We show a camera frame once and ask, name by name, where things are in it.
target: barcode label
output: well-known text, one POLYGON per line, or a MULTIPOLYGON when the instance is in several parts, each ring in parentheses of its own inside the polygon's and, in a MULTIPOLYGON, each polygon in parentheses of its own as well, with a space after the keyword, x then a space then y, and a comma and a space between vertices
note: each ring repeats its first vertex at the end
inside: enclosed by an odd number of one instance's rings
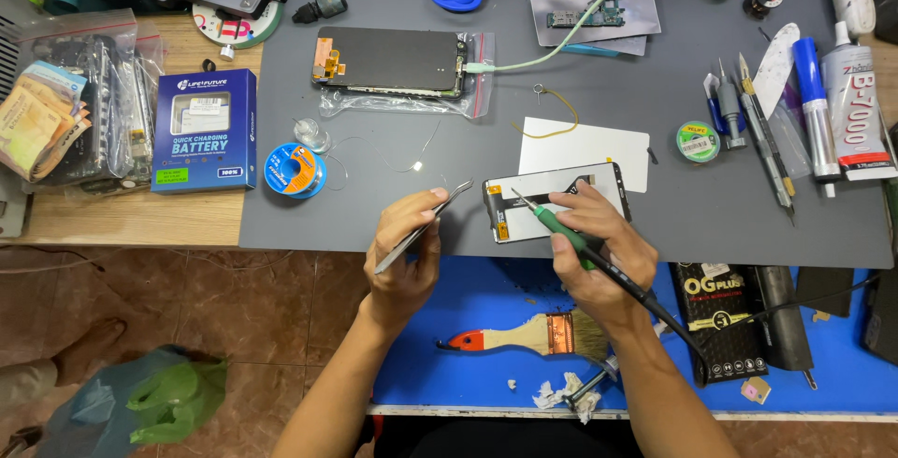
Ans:
POLYGON ((188 112, 195 116, 217 116, 221 108, 221 98, 191 98, 188 112))
POLYGON ((702 272, 706 277, 720 276, 729 272, 729 266, 726 263, 703 263, 702 272))
POLYGON ((711 149, 711 139, 709 137, 699 137, 698 139, 682 144, 682 152, 686 156, 702 153, 709 149, 711 149))

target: battery box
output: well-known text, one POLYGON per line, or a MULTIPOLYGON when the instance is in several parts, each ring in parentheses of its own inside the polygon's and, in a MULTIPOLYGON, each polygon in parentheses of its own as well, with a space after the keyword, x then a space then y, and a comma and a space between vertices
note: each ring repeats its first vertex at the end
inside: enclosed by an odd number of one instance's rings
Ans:
POLYGON ((162 76, 150 190, 256 187, 256 76, 249 69, 162 76))
MULTIPOLYGON (((711 263, 672 263, 671 276, 689 333, 702 344, 718 330, 751 316, 757 288, 750 286, 743 266, 711 263)), ((704 346, 707 383, 720 383, 767 373, 767 360, 754 324, 740 325, 715 336, 704 346)), ((702 362, 694 351, 692 372, 702 386, 702 362)))

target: white charging cable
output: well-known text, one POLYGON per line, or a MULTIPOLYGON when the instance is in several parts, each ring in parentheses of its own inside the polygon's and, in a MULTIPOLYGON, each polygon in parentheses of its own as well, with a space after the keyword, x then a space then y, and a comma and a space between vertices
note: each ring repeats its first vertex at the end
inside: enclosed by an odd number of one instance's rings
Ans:
POLYGON ((583 14, 583 17, 581 17, 580 20, 577 22, 577 25, 575 25, 574 28, 571 28, 570 33, 567 34, 567 37, 565 37, 564 40, 561 41, 561 44, 559 44, 558 47, 553 49, 552 52, 545 55, 543 58, 537 58, 536 60, 533 60, 531 62, 518 63, 516 65, 505 65, 502 67, 497 67, 495 65, 488 65, 486 63, 473 62, 473 63, 468 63, 467 65, 465 65, 464 71, 466 73, 471 73, 471 74, 493 73, 495 71, 510 71, 512 69, 522 69, 523 67, 529 67, 531 65, 536 65, 537 63, 545 62, 546 60, 549 60, 552 56, 555 56, 556 54, 558 54, 559 51, 561 51, 561 48, 564 47, 565 44, 567 44, 567 41, 569 41, 570 38, 574 36, 574 34, 580 29, 580 27, 583 27, 583 23, 587 20, 589 15, 593 14, 593 12, 603 2, 605 2, 605 0, 596 0, 595 2, 593 2, 593 4, 589 6, 589 9, 587 9, 587 12, 585 12, 583 14))

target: solder wire spool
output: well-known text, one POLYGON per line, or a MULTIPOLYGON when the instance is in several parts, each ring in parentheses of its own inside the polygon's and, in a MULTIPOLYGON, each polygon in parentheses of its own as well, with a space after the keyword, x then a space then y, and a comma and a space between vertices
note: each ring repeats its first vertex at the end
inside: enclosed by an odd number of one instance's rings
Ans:
POLYGON ((707 163, 720 153, 720 136, 707 123, 690 121, 676 133, 680 154, 696 163, 707 163))
POLYGON ((303 144, 281 144, 265 160, 265 181, 282 195, 309 198, 324 188, 327 179, 324 160, 303 144))

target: tweezers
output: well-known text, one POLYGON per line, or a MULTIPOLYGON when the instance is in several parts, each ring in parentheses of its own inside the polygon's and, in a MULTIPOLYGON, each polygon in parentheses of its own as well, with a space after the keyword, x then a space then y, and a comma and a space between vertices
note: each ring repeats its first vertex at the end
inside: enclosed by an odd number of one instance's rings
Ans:
MULTIPOLYGON (((451 204, 453 202, 453 200, 455 200, 455 197, 457 197, 458 195, 460 195, 462 193, 462 191, 472 187, 473 185, 474 185, 474 177, 472 177, 468 182, 462 184, 460 187, 455 188, 455 190, 451 194, 449 194, 448 200, 446 200, 442 204, 438 205, 437 207, 434 207, 434 221, 436 221, 436 218, 440 217, 440 214, 442 214, 443 211, 445 211, 446 207, 448 207, 449 204, 451 204)), ((402 242, 400 242, 396 247, 393 248, 392 251, 390 251, 390 254, 387 255, 386 258, 384 258, 384 261, 377 264, 377 268, 375 269, 375 274, 380 274, 381 272, 386 270, 392 264, 392 262, 396 261, 396 258, 398 258, 399 255, 404 253, 405 250, 407 248, 409 248, 411 243, 414 242, 418 237, 420 237, 421 233, 423 233, 424 230, 431 224, 433 224, 433 222, 428 223, 422 227, 419 227, 417 230, 415 230, 414 232, 407 235, 405 237, 405 239, 402 240, 402 242)))

